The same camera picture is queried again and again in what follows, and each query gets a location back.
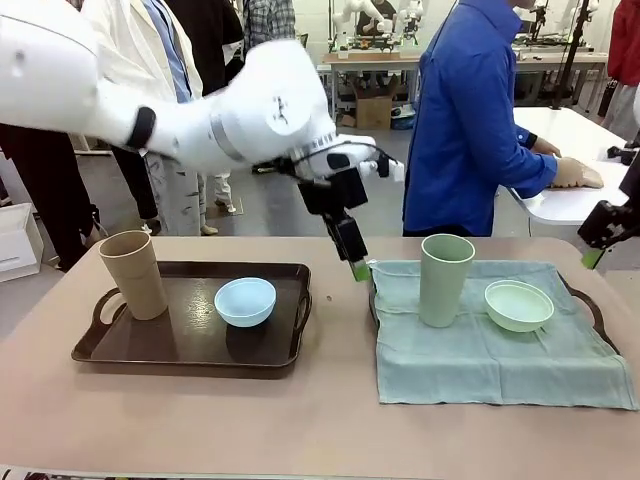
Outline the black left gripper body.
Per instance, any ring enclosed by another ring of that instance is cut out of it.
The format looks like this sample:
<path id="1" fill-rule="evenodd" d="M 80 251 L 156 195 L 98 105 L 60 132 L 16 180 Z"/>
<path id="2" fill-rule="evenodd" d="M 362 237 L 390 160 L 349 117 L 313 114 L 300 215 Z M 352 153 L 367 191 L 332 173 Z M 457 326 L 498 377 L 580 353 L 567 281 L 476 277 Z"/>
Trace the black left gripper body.
<path id="1" fill-rule="evenodd" d="M 311 215 L 341 215 L 344 210 L 368 202 L 362 177 L 356 168 L 338 172 L 323 182 L 301 182 L 298 189 Z"/>

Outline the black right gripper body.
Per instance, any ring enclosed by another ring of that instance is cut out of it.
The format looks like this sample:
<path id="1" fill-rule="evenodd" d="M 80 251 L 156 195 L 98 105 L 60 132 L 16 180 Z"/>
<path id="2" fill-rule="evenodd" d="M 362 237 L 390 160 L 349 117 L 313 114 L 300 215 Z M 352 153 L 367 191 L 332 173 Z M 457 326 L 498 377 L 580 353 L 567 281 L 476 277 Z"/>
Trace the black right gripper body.
<path id="1" fill-rule="evenodd" d="M 627 238 L 629 207 L 599 201 L 578 229 L 578 236 L 593 249 L 607 249 Z"/>

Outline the person's right hand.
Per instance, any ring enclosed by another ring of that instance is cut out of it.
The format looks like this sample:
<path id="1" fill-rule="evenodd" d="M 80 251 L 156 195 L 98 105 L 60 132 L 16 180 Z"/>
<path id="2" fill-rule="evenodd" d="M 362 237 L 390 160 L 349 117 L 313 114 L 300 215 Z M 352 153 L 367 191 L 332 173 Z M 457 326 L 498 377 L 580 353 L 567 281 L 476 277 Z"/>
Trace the person's right hand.
<path id="1" fill-rule="evenodd" d="M 604 186 L 600 174 L 589 166 L 571 157 L 557 160 L 557 172 L 552 182 L 554 188 L 594 188 Z"/>

